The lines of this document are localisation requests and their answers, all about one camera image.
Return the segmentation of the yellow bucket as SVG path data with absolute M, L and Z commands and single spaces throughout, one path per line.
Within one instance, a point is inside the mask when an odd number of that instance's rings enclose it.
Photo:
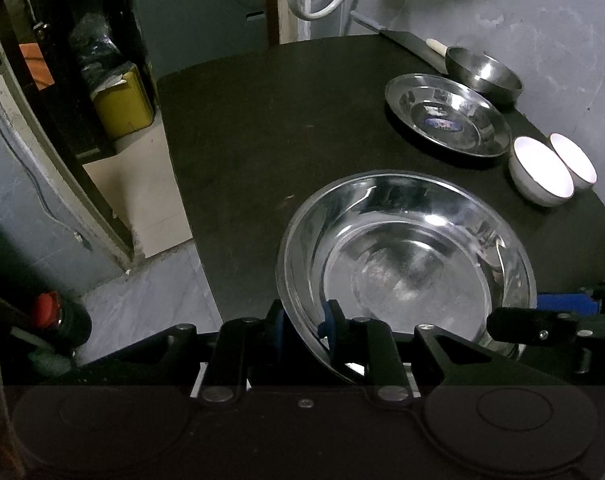
M 113 70 L 94 89 L 91 98 L 98 118 L 114 139 L 148 127 L 155 117 L 138 67 L 132 63 Z

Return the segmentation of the grey cabinet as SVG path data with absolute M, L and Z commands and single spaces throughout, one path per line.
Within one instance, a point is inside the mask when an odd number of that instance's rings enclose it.
M 156 80 L 269 44 L 266 0 L 133 1 Z

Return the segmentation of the steel plate with sticker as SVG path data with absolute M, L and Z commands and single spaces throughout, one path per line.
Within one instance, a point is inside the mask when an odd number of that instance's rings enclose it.
M 503 114 L 479 93 L 443 76 L 395 77 L 386 84 L 385 101 L 400 122 L 450 152 L 490 159 L 511 146 Z

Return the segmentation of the red capped dark jar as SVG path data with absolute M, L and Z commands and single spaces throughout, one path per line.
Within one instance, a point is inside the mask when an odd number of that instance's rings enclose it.
M 64 299 L 59 292 L 45 292 L 38 297 L 34 322 L 45 339 L 60 348 L 79 348 L 92 332 L 86 308 Z

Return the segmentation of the deep steel bowl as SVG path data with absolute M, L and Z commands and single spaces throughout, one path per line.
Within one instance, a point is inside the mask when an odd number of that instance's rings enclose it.
M 487 54 L 461 47 L 446 50 L 448 75 L 493 103 L 513 105 L 523 92 L 523 82 L 508 66 Z

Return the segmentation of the large steel plate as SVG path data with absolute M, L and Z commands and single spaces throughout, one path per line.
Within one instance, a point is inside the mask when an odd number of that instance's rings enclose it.
M 458 185 L 409 171 L 370 171 L 332 182 L 295 212 L 276 265 L 285 312 L 313 359 L 333 364 L 321 333 L 335 300 L 345 318 L 374 318 L 396 334 L 433 324 L 501 356 L 517 344 L 493 339 L 499 308 L 532 309 L 537 287 L 511 226 Z

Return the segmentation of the white ceramic bowl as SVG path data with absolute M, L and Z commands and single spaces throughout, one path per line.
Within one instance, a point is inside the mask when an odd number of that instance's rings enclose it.
M 519 192 L 539 206 L 556 207 L 575 194 L 574 181 L 560 157 L 530 136 L 513 140 L 509 170 Z
M 577 190 L 589 190 L 598 181 L 597 170 L 583 149 L 562 133 L 549 135 L 549 143 L 572 176 Z

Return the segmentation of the black cleaver knife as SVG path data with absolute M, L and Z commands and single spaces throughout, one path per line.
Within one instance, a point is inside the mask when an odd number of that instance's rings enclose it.
M 360 26 L 370 29 L 372 32 L 377 32 L 386 39 L 395 42 L 395 44 L 399 44 L 400 47 L 405 48 L 432 68 L 435 68 L 438 73 L 447 75 L 445 58 L 432 50 L 423 39 L 413 35 L 412 32 L 397 32 L 397 30 L 387 29 L 379 22 L 374 21 L 373 18 L 367 18 L 355 10 L 350 12 L 350 18 Z

